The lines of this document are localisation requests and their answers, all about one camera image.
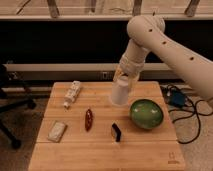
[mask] green ceramic bowl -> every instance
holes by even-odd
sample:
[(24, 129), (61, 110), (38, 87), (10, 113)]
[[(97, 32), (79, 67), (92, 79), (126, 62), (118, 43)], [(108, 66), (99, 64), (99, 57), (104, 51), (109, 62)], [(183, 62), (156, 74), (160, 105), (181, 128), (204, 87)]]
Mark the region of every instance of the green ceramic bowl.
[(163, 111), (154, 101), (139, 99), (131, 105), (130, 117), (140, 128), (153, 129), (162, 123)]

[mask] floor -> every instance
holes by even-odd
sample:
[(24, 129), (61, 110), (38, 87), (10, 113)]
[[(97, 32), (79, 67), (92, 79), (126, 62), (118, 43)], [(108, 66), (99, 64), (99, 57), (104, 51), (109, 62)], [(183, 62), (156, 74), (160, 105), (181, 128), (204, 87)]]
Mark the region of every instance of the floor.
[[(39, 95), (35, 92), (37, 93), (36, 97), (40, 97), (35, 99), (37, 104), (35, 109), (30, 110), (23, 106), (0, 115), (0, 119), (5, 125), (22, 140), (22, 147), (19, 150), (13, 150), (7, 138), (0, 131), (0, 156), (4, 156), (0, 157), (1, 171), (27, 170), (51, 87), (43, 90), (45, 91), (40, 92)], [(17, 99), (23, 97), (22, 93), (9, 91), (8, 94), (11, 97), (10, 100), (1, 99), (1, 105), (17, 101)], [(196, 96), (191, 96), (191, 98), (194, 101), (199, 99)], [(199, 111), (209, 113), (211, 109), (205, 102), (202, 102), (199, 105)], [(171, 114), (171, 119), (187, 115), (184, 112), (176, 112)], [(213, 116), (200, 118), (202, 128), (199, 138), (190, 144), (180, 145), (186, 161), (186, 171), (213, 171)], [(176, 123), (174, 126), (178, 139), (182, 141), (194, 137), (198, 128), (195, 117)]]

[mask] chair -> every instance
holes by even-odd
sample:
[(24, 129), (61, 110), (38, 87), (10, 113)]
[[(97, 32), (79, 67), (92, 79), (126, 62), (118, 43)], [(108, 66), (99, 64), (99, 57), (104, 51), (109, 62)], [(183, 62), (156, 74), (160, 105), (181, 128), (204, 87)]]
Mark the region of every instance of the chair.
[[(2, 89), (5, 85), (9, 85), (12, 80), (14, 79), (14, 75), (7, 72), (7, 69), (4, 65), (0, 64), (0, 98), (7, 98), (7, 94)], [(0, 106), (0, 114), (16, 107), (27, 105), (28, 108), (34, 109), (36, 107), (35, 102), (30, 97), (29, 92), (30, 89), (28, 88), (27, 84), (20, 78), (17, 79), (18, 82), (21, 83), (25, 91), (27, 92), (27, 97), (24, 100), (8, 104), (5, 106)], [(2, 123), (0, 119), (0, 130), (11, 140), (11, 146), (13, 149), (18, 149), (21, 147), (21, 140), (17, 139), (9, 129)]]

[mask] wooden cutting board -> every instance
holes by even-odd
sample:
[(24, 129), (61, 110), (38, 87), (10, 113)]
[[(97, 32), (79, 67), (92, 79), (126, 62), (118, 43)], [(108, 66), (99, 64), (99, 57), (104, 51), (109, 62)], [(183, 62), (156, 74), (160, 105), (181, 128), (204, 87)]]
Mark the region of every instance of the wooden cutting board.
[[(157, 82), (138, 82), (125, 106), (109, 101), (111, 82), (83, 82), (82, 90), (69, 110), (62, 104), (71, 82), (55, 83), (44, 114), (29, 165), (30, 171), (152, 171), (184, 170), (185, 163), (166, 104)], [(151, 99), (164, 112), (163, 123), (150, 131), (136, 127), (129, 108), (137, 99)], [(90, 108), (94, 122), (85, 131), (85, 112)], [(58, 120), (68, 128), (60, 143), (47, 140)], [(111, 136), (111, 125), (122, 131), (121, 142)]]

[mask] red object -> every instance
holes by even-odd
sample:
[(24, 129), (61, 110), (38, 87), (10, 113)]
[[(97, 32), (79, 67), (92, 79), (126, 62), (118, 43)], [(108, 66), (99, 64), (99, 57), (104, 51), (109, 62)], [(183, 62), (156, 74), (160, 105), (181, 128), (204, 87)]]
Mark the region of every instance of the red object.
[(86, 111), (86, 115), (85, 115), (85, 129), (86, 131), (89, 131), (92, 127), (92, 122), (93, 122), (93, 114), (91, 109), (88, 109)]

